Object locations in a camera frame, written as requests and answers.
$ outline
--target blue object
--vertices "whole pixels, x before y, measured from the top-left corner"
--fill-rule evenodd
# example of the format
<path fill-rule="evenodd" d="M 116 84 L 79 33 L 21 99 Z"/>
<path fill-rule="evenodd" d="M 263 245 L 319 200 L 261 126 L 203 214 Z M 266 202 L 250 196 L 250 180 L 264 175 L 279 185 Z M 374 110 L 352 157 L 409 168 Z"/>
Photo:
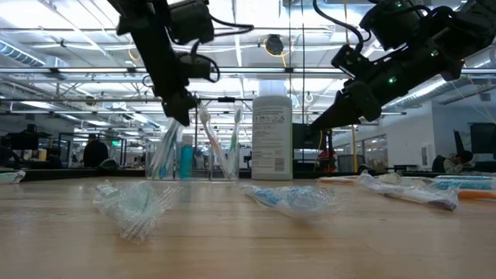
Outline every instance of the blue object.
<path fill-rule="evenodd" d="M 179 163 L 179 178 L 188 179 L 193 174 L 193 145 L 192 136 L 183 136 L 181 147 L 181 162 Z"/>
<path fill-rule="evenodd" d="M 470 190 L 493 190 L 493 181 L 490 180 L 453 180 L 434 179 L 432 185 L 439 190 L 446 190 L 449 187 Z"/>

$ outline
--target desk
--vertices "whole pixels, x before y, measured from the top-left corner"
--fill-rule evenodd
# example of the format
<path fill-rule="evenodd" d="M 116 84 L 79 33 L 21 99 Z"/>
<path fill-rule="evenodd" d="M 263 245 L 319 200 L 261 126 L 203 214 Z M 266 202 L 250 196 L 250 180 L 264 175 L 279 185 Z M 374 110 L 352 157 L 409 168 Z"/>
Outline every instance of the desk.
<path fill-rule="evenodd" d="M 0 278 L 491 278 L 496 204 L 446 212 L 332 187 L 340 213 L 299 222 L 229 183 L 194 183 L 140 245 L 91 204 L 105 179 L 0 186 Z M 294 181 L 293 184 L 312 184 Z"/>

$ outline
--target blue bottle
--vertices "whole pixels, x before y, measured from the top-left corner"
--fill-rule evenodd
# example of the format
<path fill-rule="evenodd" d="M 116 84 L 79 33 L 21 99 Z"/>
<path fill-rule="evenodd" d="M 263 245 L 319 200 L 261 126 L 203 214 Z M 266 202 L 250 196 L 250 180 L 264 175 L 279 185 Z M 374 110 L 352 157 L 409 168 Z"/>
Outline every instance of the blue bottle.
<path fill-rule="evenodd" d="M 184 135 L 181 141 L 179 178 L 189 179 L 193 174 L 193 136 Z"/>

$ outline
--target window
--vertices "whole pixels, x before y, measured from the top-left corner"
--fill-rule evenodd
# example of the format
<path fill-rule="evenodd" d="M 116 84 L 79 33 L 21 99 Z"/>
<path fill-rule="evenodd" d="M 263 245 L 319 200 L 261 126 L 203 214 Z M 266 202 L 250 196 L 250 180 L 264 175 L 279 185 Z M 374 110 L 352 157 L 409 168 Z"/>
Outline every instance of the window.
<path fill-rule="evenodd" d="M 388 167 L 388 138 L 386 135 L 364 139 L 365 161 L 376 171 L 386 171 Z"/>

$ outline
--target robotic arm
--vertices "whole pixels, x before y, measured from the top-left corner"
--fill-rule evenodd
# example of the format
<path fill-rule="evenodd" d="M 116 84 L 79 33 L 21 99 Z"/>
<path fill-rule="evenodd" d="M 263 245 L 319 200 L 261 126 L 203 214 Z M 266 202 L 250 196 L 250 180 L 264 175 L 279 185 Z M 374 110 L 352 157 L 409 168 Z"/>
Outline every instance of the robotic arm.
<path fill-rule="evenodd" d="M 373 121 L 382 105 L 437 74 L 446 81 L 458 79 L 463 59 L 490 46 L 496 37 L 495 0 L 469 1 L 459 12 L 444 6 L 431 10 L 410 0 L 373 2 L 377 4 L 360 27 L 372 32 L 384 50 L 396 51 L 370 61 L 360 54 L 361 35 L 356 49 L 343 46 L 331 64 L 351 78 L 336 93 L 334 104 L 311 124 L 314 130 L 359 124 L 362 116 Z M 316 0 L 313 5 L 319 15 L 337 22 L 319 10 Z"/>
<path fill-rule="evenodd" d="M 204 78 L 211 82 L 219 79 L 219 68 L 212 59 L 197 54 L 200 43 L 208 43 L 217 36 L 247 33 L 251 25 L 223 22 L 211 16 L 208 0 L 184 0 L 172 5 L 167 0 L 108 0 L 120 14 L 117 35 L 131 33 L 136 48 L 143 59 L 153 82 L 153 93 L 163 100 L 167 117 L 174 117 L 180 124 L 189 126 L 188 111 L 198 100 L 186 87 L 189 78 Z M 240 31 L 214 34 L 212 20 Z M 176 53 L 171 41 L 185 45 L 197 40 L 191 53 Z M 211 64 L 217 71 L 212 80 Z"/>

